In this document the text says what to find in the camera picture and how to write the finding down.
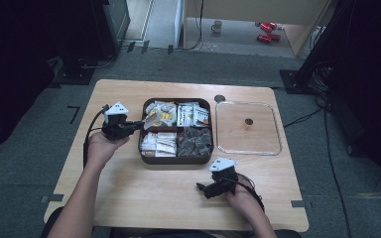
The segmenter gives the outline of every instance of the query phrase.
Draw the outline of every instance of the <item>brown divided box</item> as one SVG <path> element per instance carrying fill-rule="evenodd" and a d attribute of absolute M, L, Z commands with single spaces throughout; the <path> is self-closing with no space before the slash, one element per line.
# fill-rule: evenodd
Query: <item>brown divided box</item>
<path fill-rule="evenodd" d="M 177 103 L 183 103 L 183 102 L 198 102 L 199 106 L 206 109 L 209 112 L 209 118 L 208 118 L 208 127 L 193 127 L 198 130 L 201 130 L 203 128 L 208 128 L 209 132 L 211 133 L 211 147 L 209 149 L 209 155 L 204 157 L 147 157 L 142 155 L 141 153 L 141 141 L 144 139 L 144 137 L 148 134 L 148 132 L 177 132 L 178 135 L 183 132 L 184 127 L 177 127 L 177 124 L 175 123 L 172 127 L 150 127 L 148 130 L 142 129 L 140 131 L 140 137 L 139 137 L 139 143 L 138 143 L 138 151 L 141 155 L 141 159 L 149 164 L 149 165 L 203 165 L 206 164 L 210 159 L 214 147 L 213 142 L 213 134 L 212 134 L 212 122 L 211 122 L 211 111 L 209 103 L 201 98 L 151 98 L 148 99 L 144 103 L 143 112 L 142 112 L 142 119 L 144 120 L 146 117 L 145 108 L 147 108 L 148 105 L 155 101 L 163 101 L 163 102 L 177 102 Z"/>

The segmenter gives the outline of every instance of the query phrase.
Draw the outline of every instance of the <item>clear plastic lid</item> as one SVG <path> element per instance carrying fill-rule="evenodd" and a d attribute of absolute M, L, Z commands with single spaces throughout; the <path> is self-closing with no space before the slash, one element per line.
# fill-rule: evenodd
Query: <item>clear plastic lid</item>
<path fill-rule="evenodd" d="M 218 102 L 216 143 L 232 154 L 276 156 L 282 150 L 274 109 L 262 102 Z"/>

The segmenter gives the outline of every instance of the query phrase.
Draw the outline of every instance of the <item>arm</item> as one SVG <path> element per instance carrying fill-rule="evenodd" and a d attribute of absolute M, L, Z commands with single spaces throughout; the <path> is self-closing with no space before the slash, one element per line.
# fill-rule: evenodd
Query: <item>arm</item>
<path fill-rule="evenodd" d="M 241 176 L 239 176 L 239 181 L 251 186 L 250 182 Z M 268 216 L 258 201 L 244 187 L 237 184 L 235 194 L 228 191 L 225 196 L 231 206 L 249 222 L 257 238 L 277 237 Z"/>
<path fill-rule="evenodd" d="M 129 137 L 111 142 L 101 132 L 89 138 L 88 161 L 49 237 L 91 237 L 98 181 L 106 163 Z"/>

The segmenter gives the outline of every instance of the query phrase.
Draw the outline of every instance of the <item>red object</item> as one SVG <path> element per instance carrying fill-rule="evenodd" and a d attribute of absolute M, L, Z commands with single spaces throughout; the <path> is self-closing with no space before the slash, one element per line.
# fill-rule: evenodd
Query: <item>red object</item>
<path fill-rule="evenodd" d="M 275 23 L 267 23 L 267 24 L 268 24 L 268 26 L 269 26 L 272 30 L 277 29 L 277 24 L 275 24 Z"/>
<path fill-rule="evenodd" d="M 260 42 L 270 43 L 272 39 L 268 36 L 259 34 L 257 40 Z"/>
<path fill-rule="evenodd" d="M 272 32 L 272 28 L 267 23 L 261 23 L 259 27 L 264 30 L 264 32 L 270 34 Z"/>
<path fill-rule="evenodd" d="M 268 37 L 271 38 L 273 41 L 280 41 L 281 35 L 278 34 L 268 34 Z"/>

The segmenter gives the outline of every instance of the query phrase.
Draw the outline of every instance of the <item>wooden table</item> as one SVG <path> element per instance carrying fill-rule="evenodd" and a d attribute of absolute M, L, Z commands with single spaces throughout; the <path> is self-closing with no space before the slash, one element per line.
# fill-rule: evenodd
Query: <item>wooden table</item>
<path fill-rule="evenodd" d="M 328 10 L 332 0 L 205 0 L 205 19 L 275 22 L 285 24 L 285 32 L 295 56 Z M 201 0 L 185 0 L 184 48 L 187 38 L 187 18 L 199 18 Z"/>
<path fill-rule="evenodd" d="M 302 196 L 272 89 L 106 79 L 99 80 L 94 88 L 55 188 L 55 194 L 64 194 L 63 201 L 50 202 L 45 220 L 56 208 L 64 206 L 71 195 L 82 172 L 82 143 L 86 131 L 103 105 L 120 101 L 130 111 L 128 120 L 136 121 L 141 119 L 142 106 L 149 98 L 203 98 L 209 102 L 214 113 L 214 96 L 217 94 L 224 95 L 229 101 L 270 104 L 276 113 L 282 152 L 278 156 L 245 156 L 224 154 L 215 147 L 211 161 L 205 165 L 154 166 L 141 160 L 139 133 L 135 132 L 130 141 L 117 150 L 101 175 L 94 224 L 110 227 L 251 229 L 230 207 L 225 197 L 206 199 L 195 185 L 196 182 L 213 183 L 208 167 L 216 157 L 225 157 L 238 161 L 236 170 L 255 181 L 275 229 L 306 231 L 309 223 L 305 209 L 292 206 L 292 201 L 300 201 Z M 94 127 L 99 127 L 103 120 L 100 116 Z"/>

